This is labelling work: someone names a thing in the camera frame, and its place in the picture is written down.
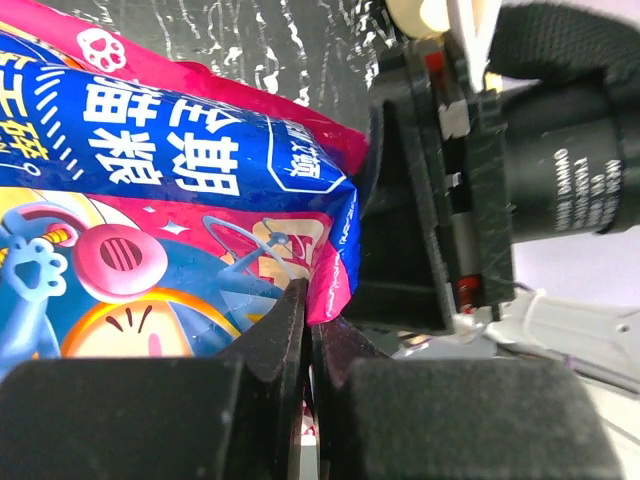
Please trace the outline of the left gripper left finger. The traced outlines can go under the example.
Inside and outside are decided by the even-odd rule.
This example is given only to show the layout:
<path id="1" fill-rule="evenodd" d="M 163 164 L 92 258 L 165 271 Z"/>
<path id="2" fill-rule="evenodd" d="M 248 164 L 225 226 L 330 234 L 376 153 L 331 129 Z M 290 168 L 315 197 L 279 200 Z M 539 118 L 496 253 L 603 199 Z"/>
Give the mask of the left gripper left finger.
<path id="1" fill-rule="evenodd" d="M 307 284 L 207 358 L 30 361 L 1 385 L 5 479 L 295 479 Z"/>

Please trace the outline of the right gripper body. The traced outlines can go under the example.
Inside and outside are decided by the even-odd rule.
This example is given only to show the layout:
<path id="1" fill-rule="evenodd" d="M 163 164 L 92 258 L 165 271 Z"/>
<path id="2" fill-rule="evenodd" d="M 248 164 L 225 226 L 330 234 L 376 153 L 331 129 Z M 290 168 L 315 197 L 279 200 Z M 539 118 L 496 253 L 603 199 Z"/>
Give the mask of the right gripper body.
<path id="1" fill-rule="evenodd" d="M 515 296 L 498 94 L 475 91 L 461 48 L 439 37 L 384 52 L 369 98 L 353 178 L 359 284 L 345 317 L 429 335 L 485 329 Z"/>

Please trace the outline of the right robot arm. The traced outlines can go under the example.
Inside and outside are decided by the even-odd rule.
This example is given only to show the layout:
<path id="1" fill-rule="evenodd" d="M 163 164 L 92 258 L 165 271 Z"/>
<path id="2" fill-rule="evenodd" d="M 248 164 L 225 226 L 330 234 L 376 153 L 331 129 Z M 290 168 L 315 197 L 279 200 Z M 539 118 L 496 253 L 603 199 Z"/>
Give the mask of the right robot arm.
<path id="1" fill-rule="evenodd" d="M 498 5 L 382 52 L 370 94 L 360 283 L 367 327 L 485 337 L 639 391 L 639 315 L 547 297 L 512 248 L 639 223 L 639 33 L 551 3 Z"/>

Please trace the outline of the pink blue pet food bag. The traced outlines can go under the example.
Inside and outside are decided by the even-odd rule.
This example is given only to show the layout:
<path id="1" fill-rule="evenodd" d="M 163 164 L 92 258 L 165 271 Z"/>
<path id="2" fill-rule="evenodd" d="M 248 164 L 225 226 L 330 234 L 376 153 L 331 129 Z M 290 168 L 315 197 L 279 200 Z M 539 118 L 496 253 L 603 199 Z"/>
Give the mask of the pink blue pet food bag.
<path id="1" fill-rule="evenodd" d="M 1 370 L 208 356 L 358 285 L 365 137 L 35 1 L 1 5 Z"/>

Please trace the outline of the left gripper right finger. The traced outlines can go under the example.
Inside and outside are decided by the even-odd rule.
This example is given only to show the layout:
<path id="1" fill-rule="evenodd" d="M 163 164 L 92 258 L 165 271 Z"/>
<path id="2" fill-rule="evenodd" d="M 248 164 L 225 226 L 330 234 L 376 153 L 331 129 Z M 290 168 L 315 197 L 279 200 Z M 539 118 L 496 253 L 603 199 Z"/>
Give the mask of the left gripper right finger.
<path id="1" fill-rule="evenodd" d="M 313 326 L 323 479 L 619 479 L 577 378 L 547 360 L 394 360 L 349 323 Z"/>

